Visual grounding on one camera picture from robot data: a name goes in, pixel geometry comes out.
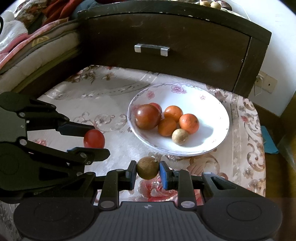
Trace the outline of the red oval cherry tomato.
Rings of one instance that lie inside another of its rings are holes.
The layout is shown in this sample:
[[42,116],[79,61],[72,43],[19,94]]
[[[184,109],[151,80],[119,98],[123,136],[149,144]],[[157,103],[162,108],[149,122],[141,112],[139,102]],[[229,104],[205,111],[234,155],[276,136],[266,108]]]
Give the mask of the red oval cherry tomato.
[[105,137],[99,130],[89,130],[83,138],[83,143],[85,148],[102,149],[105,146]]

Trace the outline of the tan longan fruit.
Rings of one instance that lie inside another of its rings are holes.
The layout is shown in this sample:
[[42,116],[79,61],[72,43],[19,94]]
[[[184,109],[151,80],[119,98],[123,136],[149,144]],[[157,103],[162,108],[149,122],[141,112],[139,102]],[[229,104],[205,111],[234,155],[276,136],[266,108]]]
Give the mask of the tan longan fruit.
[[171,140],[177,144],[177,145],[183,145],[189,137],[189,133],[186,130],[183,130],[182,128],[178,128],[174,130],[174,132],[171,135]]
[[159,163],[153,157],[143,157],[137,162],[137,174],[140,178],[151,180],[159,172]]

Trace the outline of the orange mandarin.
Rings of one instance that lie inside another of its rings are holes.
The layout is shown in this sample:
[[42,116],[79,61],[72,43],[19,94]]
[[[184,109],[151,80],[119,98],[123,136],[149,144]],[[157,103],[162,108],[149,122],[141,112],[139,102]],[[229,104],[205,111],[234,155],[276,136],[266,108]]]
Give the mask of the orange mandarin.
[[164,118],[158,124],[158,133],[163,137],[170,137],[177,128],[177,123],[173,118]]
[[176,105],[170,105],[164,111],[164,118],[172,118],[175,122],[178,122],[182,115],[183,111]]
[[192,135],[199,129],[199,120],[193,114],[183,114],[179,119],[179,126]]

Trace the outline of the dark brown-red tomato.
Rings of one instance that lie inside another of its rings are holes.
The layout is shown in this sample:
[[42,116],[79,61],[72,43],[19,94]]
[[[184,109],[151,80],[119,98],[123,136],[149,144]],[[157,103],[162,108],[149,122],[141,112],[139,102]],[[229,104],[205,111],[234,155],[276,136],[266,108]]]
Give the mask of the dark brown-red tomato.
[[135,123],[141,130],[152,130],[161,120],[159,110],[150,104],[143,104],[137,108],[135,113]]

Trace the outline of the red cherry tomato with stem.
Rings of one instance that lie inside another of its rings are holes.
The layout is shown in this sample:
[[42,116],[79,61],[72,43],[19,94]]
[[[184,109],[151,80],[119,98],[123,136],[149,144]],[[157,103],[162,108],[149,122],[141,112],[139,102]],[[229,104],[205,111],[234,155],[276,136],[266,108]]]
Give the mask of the red cherry tomato with stem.
[[155,103],[155,102],[151,102],[150,105],[154,106],[155,108],[158,109],[158,111],[159,111],[160,113],[162,113],[162,108],[161,108],[161,106],[160,106],[159,104],[157,104],[157,103]]

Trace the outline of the floral beige tablecloth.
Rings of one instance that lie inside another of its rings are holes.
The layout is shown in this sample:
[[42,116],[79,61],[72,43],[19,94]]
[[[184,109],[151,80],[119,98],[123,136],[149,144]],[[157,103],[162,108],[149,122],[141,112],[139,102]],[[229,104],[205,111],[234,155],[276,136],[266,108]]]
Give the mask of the floral beige tablecloth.
[[189,168],[193,174],[212,171],[243,187],[264,181],[265,171],[254,171],[249,163],[264,167],[263,140],[254,105],[237,94],[198,83],[227,110],[230,129],[225,142],[207,154],[177,157],[154,150],[132,133],[127,107],[134,95],[152,84],[173,82],[173,94],[182,96],[182,79],[157,73],[92,65],[63,81],[41,97],[78,123],[94,125],[107,139],[111,157],[91,168],[99,175],[123,167],[130,159],[148,155],[173,167]]

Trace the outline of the white floral plate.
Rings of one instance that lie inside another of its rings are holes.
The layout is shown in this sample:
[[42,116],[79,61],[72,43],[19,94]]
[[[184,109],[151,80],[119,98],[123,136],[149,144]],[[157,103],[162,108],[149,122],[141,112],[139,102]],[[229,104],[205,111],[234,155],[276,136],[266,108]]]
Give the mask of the white floral plate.
[[[136,125],[135,112],[137,107],[150,102],[159,104],[162,109],[176,105],[183,113],[195,115],[200,122],[199,129],[182,146],[169,137],[160,136],[156,128],[141,130]],[[195,85],[183,83],[162,83],[143,89],[131,100],[127,120],[132,132],[144,144],[160,152],[183,157],[214,150],[226,139],[230,128],[227,110],[215,96]]]

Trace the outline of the grey quilted mattress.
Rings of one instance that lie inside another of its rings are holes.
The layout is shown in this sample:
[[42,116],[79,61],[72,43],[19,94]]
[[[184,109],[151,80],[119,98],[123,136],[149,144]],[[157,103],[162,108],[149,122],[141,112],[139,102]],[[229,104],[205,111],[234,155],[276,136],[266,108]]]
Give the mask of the grey quilted mattress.
[[77,53],[78,23],[62,23],[18,44],[1,61],[1,92],[20,91],[39,76]]

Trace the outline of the teal cloth on floor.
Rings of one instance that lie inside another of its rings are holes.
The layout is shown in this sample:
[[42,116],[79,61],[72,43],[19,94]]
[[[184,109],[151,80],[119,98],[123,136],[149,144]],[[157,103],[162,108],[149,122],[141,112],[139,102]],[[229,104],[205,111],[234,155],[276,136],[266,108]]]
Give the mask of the teal cloth on floor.
[[277,149],[276,145],[274,144],[267,128],[265,126],[261,126],[261,132],[263,137],[263,146],[264,151],[267,154],[278,154],[279,150]]

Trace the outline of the pink floral blanket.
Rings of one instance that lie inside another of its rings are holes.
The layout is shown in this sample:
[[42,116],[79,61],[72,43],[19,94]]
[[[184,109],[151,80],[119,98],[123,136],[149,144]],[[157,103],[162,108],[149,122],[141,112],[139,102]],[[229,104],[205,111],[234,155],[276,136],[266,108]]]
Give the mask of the pink floral blanket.
[[26,44],[66,22],[82,1],[24,1],[1,14],[1,68]]

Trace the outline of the dark wooden nightstand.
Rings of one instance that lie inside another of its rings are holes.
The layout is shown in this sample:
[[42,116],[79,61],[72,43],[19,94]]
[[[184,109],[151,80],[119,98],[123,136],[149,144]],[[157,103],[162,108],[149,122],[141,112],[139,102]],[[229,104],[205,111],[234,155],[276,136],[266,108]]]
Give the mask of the dark wooden nightstand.
[[[92,64],[146,70],[248,96],[271,32],[221,10],[178,1],[126,1],[78,14],[81,55]],[[168,57],[136,44],[169,47]]]

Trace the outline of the longans on nightstand top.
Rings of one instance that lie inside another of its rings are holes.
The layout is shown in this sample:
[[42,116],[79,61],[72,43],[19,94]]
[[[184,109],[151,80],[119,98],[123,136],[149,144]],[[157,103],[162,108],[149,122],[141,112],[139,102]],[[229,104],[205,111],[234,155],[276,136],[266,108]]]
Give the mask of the longans on nightstand top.
[[199,5],[214,8],[214,9],[221,9],[221,4],[219,4],[217,1],[212,1],[212,2],[200,1]]

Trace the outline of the wall power socket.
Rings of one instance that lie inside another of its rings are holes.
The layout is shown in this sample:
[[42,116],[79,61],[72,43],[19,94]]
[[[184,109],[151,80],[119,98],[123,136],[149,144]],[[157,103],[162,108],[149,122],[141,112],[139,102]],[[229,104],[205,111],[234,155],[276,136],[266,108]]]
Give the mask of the wall power socket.
[[257,75],[255,86],[259,87],[260,90],[267,91],[268,93],[273,93],[278,81],[266,74],[263,71],[260,71]]

